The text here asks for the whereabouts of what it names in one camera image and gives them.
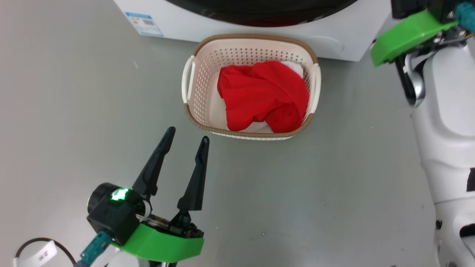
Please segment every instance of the red garment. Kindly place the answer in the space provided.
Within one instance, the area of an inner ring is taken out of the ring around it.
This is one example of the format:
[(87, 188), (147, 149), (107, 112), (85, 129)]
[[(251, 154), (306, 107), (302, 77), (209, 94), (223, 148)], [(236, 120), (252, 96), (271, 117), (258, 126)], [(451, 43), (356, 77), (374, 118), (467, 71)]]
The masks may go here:
[(221, 68), (218, 92), (226, 103), (231, 131), (263, 121), (274, 133), (296, 130), (302, 125), (309, 99), (304, 80), (278, 61)]

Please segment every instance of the glowing green led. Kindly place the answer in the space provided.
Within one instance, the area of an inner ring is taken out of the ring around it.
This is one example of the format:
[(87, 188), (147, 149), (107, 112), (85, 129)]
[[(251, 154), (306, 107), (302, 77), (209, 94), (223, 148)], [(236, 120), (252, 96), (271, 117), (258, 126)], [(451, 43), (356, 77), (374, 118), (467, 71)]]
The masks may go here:
[(114, 195), (112, 195), (112, 200), (125, 200), (125, 196), (129, 190), (127, 188), (122, 188), (117, 190)]

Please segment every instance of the laundry basket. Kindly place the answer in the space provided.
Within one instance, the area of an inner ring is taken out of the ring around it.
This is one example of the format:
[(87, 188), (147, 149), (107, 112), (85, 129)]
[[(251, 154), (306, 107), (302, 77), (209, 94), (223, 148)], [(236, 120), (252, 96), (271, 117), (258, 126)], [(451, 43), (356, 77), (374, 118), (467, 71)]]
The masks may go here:
[[(302, 65), (309, 102), (302, 126), (288, 133), (234, 132), (227, 128), (226, 106), (217, 90), (222, 67), (251, 66), (269, 60), (293, 61)], [(188, 59), (181, 81), (181, 96), (189, 119), (214, 134), (250, 140), (284, 140), (303, 131), (311, 122), (320, 96), (321, 72), (313, 51), (290, 38), (232, 34), (202, 41)]]

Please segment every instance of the white basket handle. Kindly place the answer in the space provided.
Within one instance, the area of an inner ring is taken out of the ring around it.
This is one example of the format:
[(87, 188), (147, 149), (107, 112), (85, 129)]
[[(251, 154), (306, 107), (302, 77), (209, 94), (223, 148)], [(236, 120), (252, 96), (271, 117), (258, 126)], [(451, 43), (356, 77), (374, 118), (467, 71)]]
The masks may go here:
[(322, 72), (318, 63), (312, 66), (311, 70), (311, 82), (312, 89), (310, 90), (310, 113), (315, 113), (318, 105), (318, 99), (320, 98), (320, 90), (322, 87)]
[[(195, 68), (196, 68), (196, 63), (194, 60), (195, 56), (191, 56), (188, 58), (188, 61), (185, 64), (185, 68), (183, 69), (183, 75), (181, 76), (181, 98), (183, 99), (183, 103), (187, 103), (188, 100), (191, 98), (191, 86), (193, 85), (193, 78), (195, 76)], [(191, 69), (191, 76), (190, 76), (190, 82), (188, 83), (188, 88), (186, 87), (186, 80), (188, 77), (188, 74), (190, 74), (190, 69)]]

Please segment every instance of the gray floor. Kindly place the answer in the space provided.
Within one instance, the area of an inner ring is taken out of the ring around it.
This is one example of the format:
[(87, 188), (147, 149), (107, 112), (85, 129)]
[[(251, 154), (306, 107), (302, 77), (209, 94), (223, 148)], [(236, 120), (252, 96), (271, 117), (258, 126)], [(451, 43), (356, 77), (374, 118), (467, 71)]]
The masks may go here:
[[(0, 265), (38, 236), (79, 258), (94, 236), (92, 190), (131, 186), (176, 126), (153, 199), (172, 218), (206, 134), (181, 102), (196, 44), (140, 37), (112, 0), (3, 1), (0, 36)], [(299, 136), (210, 135), (192, 214), (205, 247), (180, 266), (434, 265), (434, 209), (394, 66), (374, 68), (368, 54), (320, 63), (320, 104)], [(69, 263), (60, 254), (48, 266)]]

